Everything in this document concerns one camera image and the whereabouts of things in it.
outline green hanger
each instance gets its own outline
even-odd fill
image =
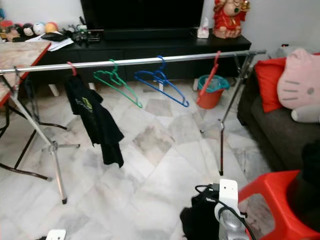
[[[102,82],[102,83],[110,86],[111,88],[117,90],[119,93],[121,93],[122,95],[124,95],[127,99],[129,99],[131,102],[133,102],[135,105],[137,105],[139,108],[142,109],[143,106],[142,106],[141,102],[138,101],[138,97],[137,97],[136,93],[132,90],[131,87],[128,86],[128,84],[127,84],[125,81],[123,81],[123,80],[119,77],[119,75],[118,75],[118,73],[117,73],[117,71],[118,71],[118,65],[117,65],[117,64],[115,63],[115,61],[112,60],[112,59],[109,59],[109,61],[112,61],[112,62],[114,63],[114,69],[113,69],[111,72],[110,72],[110,71],[103,71],[103,70],[95,71],[95,72],[93,73],[93,77],[94,77],[95,79],[99,80],[100,82]],[[100,78],[99,74],[108,74],[109,77],[110,77],[110,80],[111,80],[112,82],[114,82],[115,84],[117,84],[117,85],[119,85],[119,86],[122,86],[122,85],[123,85],[126,89],[128,89],[129,92],[132,93],[132,95],[135,97],[135,100],[133,100],[130,96],[126,95],[123,91],[119,90],[118,88],[116,88],[116,87],[113,86],[112,84],[110,84],[110,83],[102,80],[102,79]]]

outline bucket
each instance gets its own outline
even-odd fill
[[[203,75],[199,78],[198,81],[198,95],[200,97],[201,89],[204,87],[206,80],[209,75]],[[222,93],[225,89],[229,89],[230,85],[228,81],[218,75],[214,75],[211,83],[207,87],[205,93],[200,97],[198,101],[199,107],[203,109],[213,109],[219,102]]]

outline wooden table top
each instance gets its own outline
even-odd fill
[[[50,42],[0,43],[0,70],[12,69],[14,66],[18,68],[36,65],[46,53],[50,44]],[[22,72],[20,76],[24,79],[27,74],[27,72]],[[14,86],[15,73],[4,74],[4,77],[11,86]],[[9,96],[9,89],[0,83],[0,106],[8,100]]]

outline plastic stool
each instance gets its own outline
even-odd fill
[[[320,240],[320,233],[304,225],[287,201],[287,188],[298,173],[299,170],[267,173],[239,192],[239,203],[251,195],[262,194],[271,210],[275,228],[261,240]]]

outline power cord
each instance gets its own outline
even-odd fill
[[[211,187],[211,185],[198,185],[198,186],[195,186],[195,190],[198,193],[203,194],[204,192],[200,191],[198,188],[210,188],[210,187]],[[250,234],[251,239],[252,240],[257,240],[255,235],[254,235],[254,233],[252,232],[251,228],[249,227],[249,225],[246,223],[246,221],[241,216],[239,216],[237,214],[237,212],[233,208],[229,207],[224,202],[222,202],[219,199],[216,199],[214,197],[211,197],[211,196],[205,196],[205,197],[208,198],[208,199],[211,199],[211,200],[213,200],[213,201],[215,201],[215,202],[217,202],[217,203],[219,203],[221,205],[223,205],[226,209],[228,209],[230,212],[232,212],[236,216],[236,218],[239,219],[243,223],[243,225],[246,227],[246,229],[248,230],[248,232]]]

